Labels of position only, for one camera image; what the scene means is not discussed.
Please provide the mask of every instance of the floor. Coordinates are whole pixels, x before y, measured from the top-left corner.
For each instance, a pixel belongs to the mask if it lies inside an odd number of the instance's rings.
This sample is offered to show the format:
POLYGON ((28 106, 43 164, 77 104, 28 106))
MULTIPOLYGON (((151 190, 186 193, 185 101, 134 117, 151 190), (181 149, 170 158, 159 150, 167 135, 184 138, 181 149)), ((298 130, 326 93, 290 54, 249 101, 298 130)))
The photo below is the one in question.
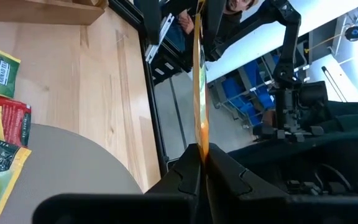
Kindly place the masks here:
POLYGON ((0 49, 22 60, 15 99, 33 123, 98 143, 143 191, 160 180, 139 36, 115 12, 91 26, 0 22, 0 49))
MULTIPOLYGON (((188 144, 195 142, 193 81, 186 73, 182 73, 172 77, 172 85, 179 116, 169 79, 155 87, 155 97, 167 156, 176 159, 183 154, 188 144), (180 124, 183 126, 184 139, 180 124)), ((242 128, 240 121, 233 120, 232 115, 223 107, 216 109, 211 98, 208 100, 210 142, 217 144, 223 151, 230 152, 245 147, 254 140, 250 130, 242 128)))

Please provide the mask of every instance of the table top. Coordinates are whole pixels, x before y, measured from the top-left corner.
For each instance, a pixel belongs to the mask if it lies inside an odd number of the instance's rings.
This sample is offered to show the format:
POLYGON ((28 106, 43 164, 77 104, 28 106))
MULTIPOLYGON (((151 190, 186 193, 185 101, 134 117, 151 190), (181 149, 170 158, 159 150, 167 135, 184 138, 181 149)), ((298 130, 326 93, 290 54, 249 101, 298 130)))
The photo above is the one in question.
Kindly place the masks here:
POLYGON ((0 22, 0 50, 22 60, 15 99, 33 123, 96 142, 143 191, 160 180, 139 36, 115 12, 91 26, 0 22))
POLYGON ((37 206, 58 194, 141 194, 114 156, 75 133, 33 124, 29 147, 0 223, 31 223, 37 206))

